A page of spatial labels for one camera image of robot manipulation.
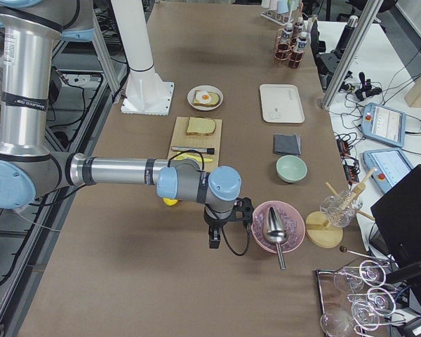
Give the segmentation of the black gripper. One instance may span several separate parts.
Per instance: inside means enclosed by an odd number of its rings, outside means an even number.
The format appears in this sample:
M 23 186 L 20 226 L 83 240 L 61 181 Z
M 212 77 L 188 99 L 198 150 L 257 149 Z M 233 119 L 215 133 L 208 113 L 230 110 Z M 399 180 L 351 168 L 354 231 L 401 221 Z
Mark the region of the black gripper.
M 231 212 L 217 212 L 209 205 L 204 206 L 203 218 L 208 225 L 209 248 L 218 249 L 221 242 L 220 230 L 229 221 Z

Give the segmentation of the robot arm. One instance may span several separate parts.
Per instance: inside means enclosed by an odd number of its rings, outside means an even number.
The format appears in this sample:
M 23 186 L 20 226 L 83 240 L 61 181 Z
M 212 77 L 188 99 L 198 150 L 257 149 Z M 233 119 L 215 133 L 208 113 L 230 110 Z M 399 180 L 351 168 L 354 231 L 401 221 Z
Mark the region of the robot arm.
M 16 209 L 67 186 L 153 185 L 160 197 L 204 206 L 209 246 L 242 210 L 241 176 L 192 159 L 109 159 L 52 152 L 44 144 L 53 43 L 95 36 L 91 1 L 0 1 L 4 68 L 0 122 L 0 208 Z

